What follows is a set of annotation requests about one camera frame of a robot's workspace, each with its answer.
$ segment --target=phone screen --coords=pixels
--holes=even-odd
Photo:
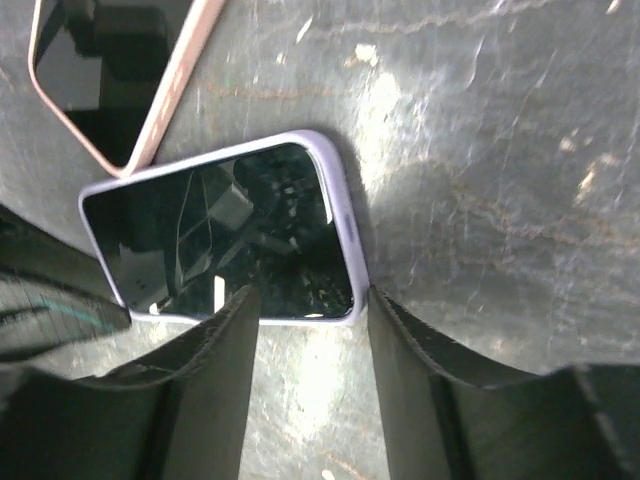
[[[353,308],[331,206],[300,145],[96,193],[83,211],[134,311],[206,318],[248,284],[263,318],[338,319]]]
[[[192,0],[41,0],[44,92],[117,167],[129,161]]]

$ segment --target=pink smartphone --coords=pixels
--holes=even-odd
[[[36,0],[29,74],[100,165],[149,165],[225,0]]]

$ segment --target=marble surface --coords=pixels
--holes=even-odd
[[[0,5],[0,201],[89,248],[104,175]],[[228,0],[159,154],[315,128],[345,163],[372,281],[447,334],[544,372],[640,360],[640,1]],[[75,376],[166,341],[136,325],[43,359]],[[388,478],[366,328],[262,328],[241,478]]]

